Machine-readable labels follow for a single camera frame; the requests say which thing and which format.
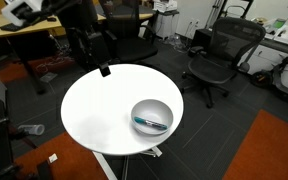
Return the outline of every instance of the orange carpet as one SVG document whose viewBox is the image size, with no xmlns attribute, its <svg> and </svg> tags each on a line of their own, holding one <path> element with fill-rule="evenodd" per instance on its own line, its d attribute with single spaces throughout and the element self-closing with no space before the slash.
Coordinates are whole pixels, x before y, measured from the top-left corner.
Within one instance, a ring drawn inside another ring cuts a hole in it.
<svg viewBox="0 0 288 180">
<path fill-rule="evenodd" d="M 64 60 L 56 60 L 56 58 L 45 58 L 32 60 L 28 62 L 35 74 L 38 77 L 42 77 L 47 72 L 60 72 L 75 62 L 69 60 L 69 58 L 64 58 Z M 0 63 L 0 80 L 3 83 L 14 81 L 17 79 L 23 79 L 28 76 L 24 65 L 20 62 L 13 63 L 12 60 L 5 60 L 5 62 Z"/>
<path fill-rule="evenodd" d="M 261 110 L 223 179 L 288 179 L 288 124 Z"/>
<path fill-rule="evenodd" d="M 58 158 L 50 163 L 54 180 L 107 179 L 93 153 L 76 143 L 66 132 L 17 158 L 15 162 L 23 166 L 20 174 L 37 173 L 36 166 L 54 153 Z"/>
</svg>

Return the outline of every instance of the desk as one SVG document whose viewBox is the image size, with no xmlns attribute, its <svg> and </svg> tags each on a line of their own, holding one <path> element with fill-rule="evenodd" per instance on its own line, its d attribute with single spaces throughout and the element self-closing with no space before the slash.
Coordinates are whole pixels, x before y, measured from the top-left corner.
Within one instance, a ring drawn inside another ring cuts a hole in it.
<svg viewBox="0 0 288 180">
<path fill-rule="evenodd" d="M 140 65 L 110 66 L 103 78 L 99 70 L 77 80 L 67 91 L 61 117 L 69 135 L 82 146 L 107 155 L 131 155 L 165 141 L 179 125 L 183 99 L 177 86 L 164 74 Z M 144 99 L 157 99 L 173 112 L 173 124 L 158 136 L 139 133 L 132 125 L 131 110 Z"/>
<path fill-rule="evenodd" d="M 104 16 L 97 15 L 98 21 L 103 21 L 105 20 Z M 0 14 L 0 26 L 3 26 L 5 24 L 10 23 L 8 19 L 6 19 L 3 15 Z M 3 31 L 0 29 L 0 37 L 8 37 L 8 36 L 15 36 L 15 35 L 21 35 L 21 34 L 26 34 L 26 33 L 32 33 L 32 32 L 37 32 L 37 31 L 43 31 L 43 30 L 48 30 L 48 29 L 53 29 L 53 28 L 59 28 L 62 27 L 60 21 L 57 19 L 56 22 L 48 22 L 48 21 L 42 21 L 40 23 L 35 24 L 34 26 L 29 26 L 24 29 L 21 29 L 16 32 L 10 32 L 10 31 Z"/>
<path fill-rule="evenodd" d="M 140 14 L 140 19 L 148 19 L 151 17 L 153 17 L 152 13 L 151 14 Z M 98 18 L 98 22 L 101 22 L 101 21 L 106 19 L 104 16 L 99 15 L 99 14 L 97 15 L 97 18 Z M 8 24 L 8 23 L 9 23 L 9 21 L 3 15 L 0 15 L 0 26 Z M 24 28 L 20 31 L 17 31 L 17 32 L 2 31 L 0 29 L 0 37 L 11 37 L 11 36 L 16 36 L 16 35 L 23 35 L 23 34 L 43 31 L 43 30 L 47 30 L 47 29 L 58 28 L 58 27 L 62 27 L 62 25 L 58 19 L 56 22 L 42 21 L 40 23 L 35 24 L 34 26 L 26 27 L 26 28 Z M 25 58 L 21 58 L 21 57 L 20 57 L 20 59 L 23 62 L 23 65 L 25 66 L 25 69 L 27 70 L 28 74 L 30 75 L 30 77 L 32 79 L 33 86 L 34 86 L 35 90 L 37 91 L 37 93 L 45 92 L 43 85 L 38 80 L 34 71 L 32 70 L 32 68 L 27 63 L 28 60 L 26 60 Z"/>
</svg>

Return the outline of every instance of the dark gray carpet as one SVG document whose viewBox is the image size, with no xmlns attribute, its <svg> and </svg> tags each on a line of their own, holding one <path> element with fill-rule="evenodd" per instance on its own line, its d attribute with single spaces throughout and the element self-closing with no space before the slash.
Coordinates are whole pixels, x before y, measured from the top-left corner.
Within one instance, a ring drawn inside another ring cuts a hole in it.
<svg viewBox="0 0 288 180">
<path fill-rule="evenodd" d="M 194 83 L 181 78 L 190 58 L 170 45 L 158 41 L 156 45 L 159 53 L 145 62 L 162 69 L 179 87 Z M 42 136 L 30 137 L 37 145 L 61 134 L 65 131 L 60 117 L 61 101 L 68 88 L 83 75 L 78 66 L 63 70 L 44 84 L 47 93 L 43 95 L 34 92 L 28 79 L 6 84 L 11 121 L 16 126 L 44 124 L 46 131 Z M 288 122 L 288 102 L 271 90 L 254 87 L 246 75 L 238 74 L 226 86 L 232 92 L 227 98 L 213 91 L 213 109 L 205 106 L 205 92 L 187 91 L 183 95 L 185 107 L 180 126 L 159 146 L 163 155 L 131 156 L 128 179 L 221 179 L 260 109 Z M 15 157 L 30 150 L 21 141 L 12 145 Z M 116 176 L 121 177 L 123 157 L 105 158 Z"/>
</svg>

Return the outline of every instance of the mesh chair back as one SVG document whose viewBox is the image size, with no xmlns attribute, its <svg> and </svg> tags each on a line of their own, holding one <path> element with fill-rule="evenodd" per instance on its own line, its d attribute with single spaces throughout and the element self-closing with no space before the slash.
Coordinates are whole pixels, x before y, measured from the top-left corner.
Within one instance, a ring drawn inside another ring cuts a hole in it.
<svg viewBox="0 0 288 180">
<path fill-rule="evenodd" d="M 138 0 L 100 0 L 108 29 L 117 38 L 137 37 L 140 29 Z"/>
<path fill-rule="evenodd" d="M 248 20 L 226 17 L 214 23 L 208 53 L 219 59 L 230 61 L 235 68 L 241 57 L 259 44 L 265 29 Z"/>
</svg>

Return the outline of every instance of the wooden desk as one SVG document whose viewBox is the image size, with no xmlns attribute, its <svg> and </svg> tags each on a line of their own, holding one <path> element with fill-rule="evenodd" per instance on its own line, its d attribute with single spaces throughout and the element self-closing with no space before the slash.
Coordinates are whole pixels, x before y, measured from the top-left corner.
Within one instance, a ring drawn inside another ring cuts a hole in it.
<svg viewBox="0 0 288 180">
<path fill-rule="evenodd" d="M 101 15 L 97 15 L 97 18 L 98 18 L 98 21 L 105 20 L 105 17 L 101 16 Z M 3 26 L 3 25 L 8 24 L 8 23 L 10 23 L 10 22 L 3 15 L 0 14 L 0 26 Z M 62 27 L 62 25 L 58 19 L 56 22 L 42 21 L 40 23 L 35 24 L 34 26 L 26 27 L 26 28 L 24 28 L 20 31 L 17 31 L 17 32 L 3 31 L 0 29 L 0 37 L 7 37 L 7 36 L 32 33 L 32 32 L 54 29 L 54 28 L 59 28 L 59 27 Z"/>
</svg>

